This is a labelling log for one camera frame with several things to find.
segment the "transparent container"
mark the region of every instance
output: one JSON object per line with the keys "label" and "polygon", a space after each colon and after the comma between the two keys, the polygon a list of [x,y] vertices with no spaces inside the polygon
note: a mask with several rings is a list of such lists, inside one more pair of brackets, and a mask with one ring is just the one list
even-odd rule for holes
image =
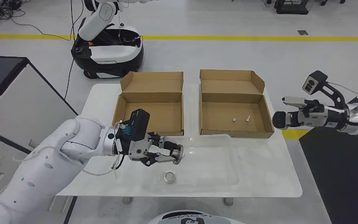
{"label": "transparent container", "polygon": [[[157,193],[212,192],[229,190],[239,182],[230,136],[218,134],[196,137],[168,137],[166,140],[183,145],[184,157],[178,165],[171,162],[154,164],[150,172]],[[164,179],[168,171],[175,173],[174,183]]]}

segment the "robotic arm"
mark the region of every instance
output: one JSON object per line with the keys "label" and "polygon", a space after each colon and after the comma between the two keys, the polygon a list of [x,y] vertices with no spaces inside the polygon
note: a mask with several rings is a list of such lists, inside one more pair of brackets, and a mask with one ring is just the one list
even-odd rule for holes
{"label": "robotic arm", "polygon": [[[129,155],[145,166],[179,164],[183,147],[156,133],[146,134],[148,122],[149,114],[142,109],[119,122],[119,128],[81,116],[64,122],[23,160],[0,194],[0,223],[21,223],[29,212],[70,184],[93,156]],[[169,150],[169,155],[149,152],[151,145]]]}
{"label": "robotic arm", "polygon": [[86,41],[93,40],[112,21],[118,11],[123,11],[121,3],[147,3],[153,0],[84,0],[86,8],[93,13],[88,16],[78,35]]}
{"label": "robotic arm", "polygon": [[326,81],[327,78],[322,72],[315,71],[308,76],[302,89],[310,95],[317,91],[324,93],[333,100],[334,106],[325,106],[318,100],[286,96],[282,98],[283,103],[295,106],[299,111],[276,112],[272,118],[274,126],[282,130],[299,126],[328,127],[358,134],[358,104],[346,104],[343,95]]}

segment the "cardboard box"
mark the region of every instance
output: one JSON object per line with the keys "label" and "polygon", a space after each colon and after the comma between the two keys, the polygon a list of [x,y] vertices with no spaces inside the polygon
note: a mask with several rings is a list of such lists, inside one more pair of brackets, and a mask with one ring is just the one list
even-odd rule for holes
{"label": "cardboard box", "polygon": [[112,124],[129,120],[136,109],[150,114],[147,132],[183,136],[183,72],[130,72],[121,80]]}
{"label": "cardboard box", "polygon": [[201,70],[200,79],[200,134],[269,138],[274,133],[262,94],[265,83],[253,71]]}

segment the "black cable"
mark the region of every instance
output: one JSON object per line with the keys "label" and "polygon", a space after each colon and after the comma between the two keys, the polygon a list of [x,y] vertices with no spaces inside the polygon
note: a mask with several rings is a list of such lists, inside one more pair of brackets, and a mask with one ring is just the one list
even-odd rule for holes
{"label": "black cable", "polygon": [[37,30],[40,32],[40,34],[42,34],[42,35],[55,36],[55,37],[57,37],[57,38],[61,38],[61,39],[67,40],[67,41],[71,41],[71,37],[70,37],[70,39],[68,40],[68,39],[66,39],[66,38],[63,38],[62,36],[57,36],[57,35],[53,35],[53,34],[45,34],[45,33],[43,33],[39,28],[37,28],[36,26],[31,25],[31,24],[19,24],[19,23],[15,22],[15,21],[12,19],[13,17],[14,17],[14,16],[11,16],[9,19],[10,19],[11,21],[13,21],[15,24],[18,24],[18,25],[20,25],[20,26],[32,26],[32,27],[34,27],[35,29],[37,29]]}
{"label": "black cable", "polygon": [[125,155],[122,156],[121,162],[120,162],[119,165],[116,167],[116,170],[118,170],[118,168],[122,165],[123,160],[124,160],[124,157],[125,157]]}
{"label": "black cable", "polygon": [[[28,1],[23,1],[23,0],[15,0],[15,1],[18,1],[18,2],[21,2],[21,3],[27,3],[27,2],[31,2],[31,0],[28,0]],[[42,32],[39,28],[37,28],[36,26],[32,25],[32,24],[19,24],[18,22],[15,22],[12,18],[16,18],[16,17],[21,17],[23,15],[26,14],[25,11],[23,10],[20,10],[20,9],[13,9],[11,7],[8,7],[8,6],[1,6],[0,8],[0,15],[3,15],[3,17],[0,18],[0,20],[12,20],[12,22],[14,22],[15,24],[17,25],[20,25],[20,26],[32,26],[34,27],[35,29],[38,30],[38,32],[40,32],[40,34],[42,35],[46,35],[46,36],[54,36],[54,37],[57,37],[57,38],[61,38],[63,40],[66,40],[66,41],[71,41],[72,40],[72,31],[74,30],[74,24],[76,24],[76,22],[81,18],[82,16],[82,13],[83,13],[83,10],[84,10],[84,4],[83,4],[83,0],[81,1],[82,3],[82,10],[81,10],[81,14],[77,17],[77,19],[73,22],[73,9],[72,9],[72,1],[71,1],[71,18],[72,18],[72,27],[71,27],[71,31],[70,31],[70,38],[69,39],[66,39],[62,36],[58,36],[58,35],[54,35],[54,34],[46,34],[44,32]],[[19,15],[19,16],[14,16],[13,13],[14,12],[22,12],[23,14],[22,15]]]}
{"label": "black cable", "polygon": [[65,97],[64,99],[66,100],[66,97],[67,97],[67,92],[68,92],[68,87],[69,87],[69,80],[70,80],[70,77],[71,77],[71,71],[72,71],[72,66],[73,66],[73,62],[74,62],[74,56],[75,56],[75,44],[76,44],[76,39],[75,39],[75,36],[74,36],[74,22],[73,22],[73,6],[72,6],[72,0],[71,0],[71,20],[72,20],[72,28],[71,28],[71,32],[73,33],[73,48],[72,48],[72,63],[71,63],[71,67],[69,69],[69,72],[68,72],[68,79],[67,79],[67,87],[66,87],[66,93],[65,93]]}

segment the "cable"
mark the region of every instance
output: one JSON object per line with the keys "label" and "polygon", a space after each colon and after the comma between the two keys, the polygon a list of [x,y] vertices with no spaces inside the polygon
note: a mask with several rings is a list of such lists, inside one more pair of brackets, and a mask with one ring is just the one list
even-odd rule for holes
{"label": "cable", "polygon": [[353,91],[353,90],[350,90],[349,88],[344,87],[344,86],[342,86],[342,85],[339,85],[339,84],[336,84],[336,83],[333,83],[333,82],[327,82],[327,83],[332,84],[332,85],[336,85],[336,86],[340,86],[340,87],[345,88],[346,90],[351,91],[351,92],[353,92],[354,94],[357,94],[357,95],[358,95],[358,92],[355,92],[355,91]]}
{"label": "cable", "polygon": [[271,7],[272,1],[270,1],[270,4],[267,4],[267,2],[268,2],[269,0],[266,0],[265,2],[264,2],[264,0],[261,0],[261,1],[265,4],[266,8],[270,8],[270,7]]}
{"label": "cable", "polygon": [[[82,11],[81,11],[81,14],[78,16],[78,18],[76,19],[76,22],[77,20],[82,16],[82,12],[83,12],[83,0],[82,0]],[[76,48],[75,48],[75,45],[76,45],[76,39],[75,39],[75,34],[74,34],[74,21],[73,21],[73,5],[72,5],[72,0],[71,0],[71,20],[72,20],[72,28],[71,28],[71,32],[73,33],[73,48],[72,48],[72,63],[71,63],[71,67],[69,69],[69,72],[68,72],[68,78],[67,78],[67,86],[66,86],[66,93],[65,93],[65,97],[64,97],[64,100],[66,100],[66,97],[67,97],[67,93],[68,93],[68,87],[69,87],[69,80],[71,78],[71,71],[72,71],[72,67],[73,67],[73,62],[74,62],[74,57],[76,56]]]}
{"label": "cable", "polygon": [[20,25],[20,26],[32,26],[32,27],[34,27],[35,29],[37,29],[37,30],[40,32],[40,34],[42,34],[42,35],[55,36],[55,37],[64,39],[64,40],[66,40],[66,41],[71,41],[71,37],[70,37],[70,39],[66,39],[66,38],[63,38],[62,36],[57,36],[57,35],[53,35],[53,34],[46,34],[46,33],[42,32],[39,28],[37,28],[36,26],[31,25],[31,24],[19,24],[19,23],[15,22],[15,21],[12,19],[13,17],[15,17],[15,16],[11,16],[9,19],[10,19],[11,21],[13,21],[15,24],[18,24],[18,25]]}
{"label": "cable", "polygon": [[[31,0],[29,1],[23,1],[23,0],[19,0],[19,2],[21,3],[27,3],[27,2],[31,2]],[[12,20],[12,22],[14,22],[15,24],[17,25],[20,25],[20,26],[32,26],[34,27],[40,34],[42,35],[46,35],[46,36],[54,36],[54,37],[57,37],[57,38],[61,38],[63,40],[66,40],[66,41],[71,41],[72,40],[72,33],[73,33],[73,30],[74,30],[74,24],[76,24],[76,22],[81,18],[82,14],[83,14],[83,10],[84,10],[84,4],[83,4],[83,0],[81,0],[81,3],[82,3],[82,10],[81,10],[81,14],[77,17],[77,19],[73,22],[73,13],[72,13],[72,0],[71,0],[71,18],[72,18],[72,27],[71,27],[71,31],[70,31],[70,38],[67,39],[67,38],[64,38],[62,36],[58,36],[58,35],[54,35],[54,34],[46,34],[44,32],[42,32],[39,28],[37,28],[36,26],[32,25],[32,24],[19,24],[18,22],[15,22],[12,18],[16,18],[16,17],[21,17],[23,15],[26,14],[25,11],[23,10],[20,10],[20,9],[17,9],[17,10],[14,10],[14,9],[11,9],[9,7],[1,7],[0,8],[0,15],[3,15],[5,17],[2,17],[0,18],[0,20]],[[19,15],[19,16],[14,16],[13,13],[14,12],[22,12],[23,14],[22,15]]]}
{"label": "cable", "polygon": [[108,171],[108,172],[105,172],[104,174],[93,174],[93,173],[91,173],[91,172],[88,172],[88,171],[86,171],[86,170],[82,170],[83,172],[85,172],[86,174],[90,174],[90,175],[93,175],[93,176],[103,176],[103,175],[106,175],[106,174],[109,174],[110,172],[112,172],[112,171],[114,171],[114,170],[110,170],[110,171]]}

